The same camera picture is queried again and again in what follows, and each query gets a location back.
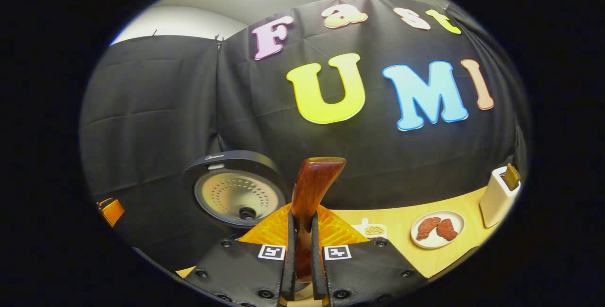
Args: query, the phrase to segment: wooden spatula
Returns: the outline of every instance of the wooden spatula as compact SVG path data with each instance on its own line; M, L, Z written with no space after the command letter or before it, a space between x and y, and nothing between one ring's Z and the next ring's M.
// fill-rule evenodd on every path
M330 185L340 175L346 159L316 157L302 163L292 193L292 217L298 232L296 281L311 281L311 220Z

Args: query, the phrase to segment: table surface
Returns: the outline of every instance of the table surface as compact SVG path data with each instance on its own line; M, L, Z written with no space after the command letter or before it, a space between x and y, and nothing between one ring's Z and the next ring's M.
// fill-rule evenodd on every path
M499 225L497 223L490 228L484 226L479 201L486 188L427 204L378 210L331 210L331 212L350 225L361 224L364 218L368 219L369 224L385 225L387 239L423 276L432 277L458 260L472 247L481 245ZM465 219L464 232L444 247L437 249L418 247L410 236L413 223L423 215L438 210L450 210L462 215ZM193 268L177 271L177 274L185 277ZM313 300L312 296L304 300L288 302L288 307L315 306L321 306L321 301Z

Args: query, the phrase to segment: knife block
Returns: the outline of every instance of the knife block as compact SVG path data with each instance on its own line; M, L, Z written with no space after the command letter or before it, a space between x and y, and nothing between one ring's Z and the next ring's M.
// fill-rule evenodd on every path
M484 217L484 224L487 228L502 221L514 203L519 189L521 189L521 181L519 181L519 186L513 191L508 189L508 186L506 186L506 183L501 178L501 174L505 172L506 167L492 171L484 197L479 202Z

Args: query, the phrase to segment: white plate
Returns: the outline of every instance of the white plate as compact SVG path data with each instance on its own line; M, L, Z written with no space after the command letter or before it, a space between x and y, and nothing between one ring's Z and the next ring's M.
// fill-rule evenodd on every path
M433 228L433 230L428 234L428 238L424 240L416 240L415 238L418 236L418 226L430 217L439 217L441 221L445 219L450 219L452 221L452 226L454 227L454 231L458 232L458 235L452 241L448 241L445 238L437 235L437 227ZM448 210L440 210L438 212L428 213L425 216L417 219L412 225L411 237L412 241L420 247L425 247L427 249L433 249L436 247L443 247L444 245L454 242L457 238L460 238L460 234L464 230L464 217L456 212L450 212Z

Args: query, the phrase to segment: black backdrop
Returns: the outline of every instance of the black backdrop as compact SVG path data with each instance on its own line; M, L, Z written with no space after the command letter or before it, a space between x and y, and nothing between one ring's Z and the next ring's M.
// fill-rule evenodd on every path
M356 6L369 19L325 27L320 13L339 3ZM459 11L451 21L463 34L452 34L434 22L429 31L410 27L393 12L395 7L443 12L410 0L323 0L261 20L220 49L212 40L187 36L143 37L110 46L91 76L79 131L93 198L117 198L126 210L115 231L169 270L195 265L209 240L237 229L208 218L192 193L182 190L180 174L193 160L220 151L267 155L290 188L305 158L346 158L345 170L322 200L333 209L448 199L484 187L491 171L507 162L525 176L522 137L529 131L521 131L518 122L527 126L529 107L506 55L478 27L467 28ZM283 50L254 60L257 42L251 30L284 15L294 23ZM365 105L343 122L303 119L286 73L322 64L322 96L338 102L344 89L327 60L344 53L361 57L357 68ZM479 62L495 101L492 109L477 107L463 59ZM452 65L468 118L398 130L399 101L382 70L406 64L428 79L428 65L437 60Z
M78 306L143 305L151 299L162 304L210 305L129 251L85 196L88 188L74 131L86 82L119 29L152 1L7 3L8 13L13 14L7 23L18 29L8 40L13 51L7 57L8 71L23 80L15 83L20 88L14 96L6 98L14 104L9 126L31 128L15 143L20 155L13 170L20 187L9 196L24 208L13 206L8 211L11 239L4 279L9 303L12 299L15 305L17 301L22 305L55 301ZM588 10L594 8L585 5L592 0L457 2L489 28L520 66L533 111L540 116L534 120L540 131L538 152L525 194L499 231L453 273L399 305L452 301L491 306L602 305L603 297L596 289L600 274L594 266L599 251L590 240L596 234L594 221L600 219L598 203L603 199L576 193L576 185L593 188L598 178L587 171L598 169L599 153L587 147L596 135L575 125L584 122L581 117L593 109L579 100L599 93L598 82L569 82L591 79L588 68L576 66L594 61L596 54L575 45L592 41L596 21L582 21L573 34L568 25L553 25L553 14L590 17ZM545 94L557 98L545 101ZM564 134L570 129L575 131L573 139ZM545 144L546 135L562 141ZM564 152L559 149L562 145L574 152ZM547 154L548 147L562 152ZM45 184L43 192L40 181ZM544 221L557 227L544 228Z

